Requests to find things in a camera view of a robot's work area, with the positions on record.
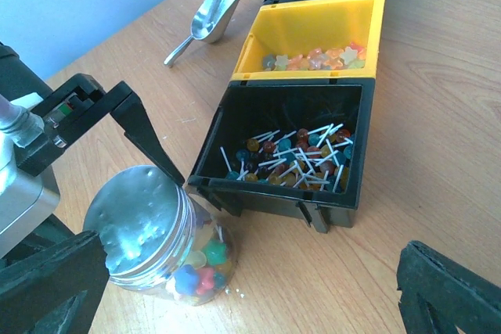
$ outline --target scoop handle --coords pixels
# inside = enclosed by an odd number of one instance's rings
[[[164,64],[171,68],[174,61],[188,48],[189,44],[193,41],[193,36],[190,35],[185,41],[180,44],[164,61]]]

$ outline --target clear plastic jar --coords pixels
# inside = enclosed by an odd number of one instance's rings
[[[84,230],[99,233],[111,282],[189,305],[214,298],[236,264],[230,232],[157,167],[110,179]]]

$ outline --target metal jar lid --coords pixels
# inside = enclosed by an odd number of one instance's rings
[[[85,215],[84,230],[99,233],[111,277],[148,264],[176,235],[179,190],[155,166],[131,167],[99,190]]]

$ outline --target metal scoop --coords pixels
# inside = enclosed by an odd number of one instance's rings
[[[193,39],[216,42],[225,33],[239,0],[204,0],[191,22],[191,35],[170,54],[164,64],[171,67]]]

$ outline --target wooden table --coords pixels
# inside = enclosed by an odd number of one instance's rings
[[[50,80],[127,81],[185,176],[262,2],[241,0],[224,40],[194,42],[169,70],[202,1],[165,0]],[[355,227],[226,218],[242,244],[229,295],[187,308],[108,286],[92,331],[404,332],[395,271],[411,239],[501,284],[500,20],[499,0],[387,0]],[[56,163],[56,214],[79,232],[99,188],[139,163],[105,119]]]

